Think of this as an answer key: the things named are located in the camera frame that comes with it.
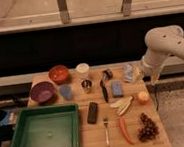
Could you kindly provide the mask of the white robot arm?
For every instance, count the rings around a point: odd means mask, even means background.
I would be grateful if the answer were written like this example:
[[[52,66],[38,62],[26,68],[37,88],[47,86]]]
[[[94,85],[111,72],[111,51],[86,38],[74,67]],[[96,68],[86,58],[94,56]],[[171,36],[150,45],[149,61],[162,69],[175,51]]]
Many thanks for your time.
[[[145,34],[146,53],[141,59],[143,76],[151,78],[155,85],[163,70],[163,63],[170,55],[184,60],[184,31],[181,26],[153,28]]]

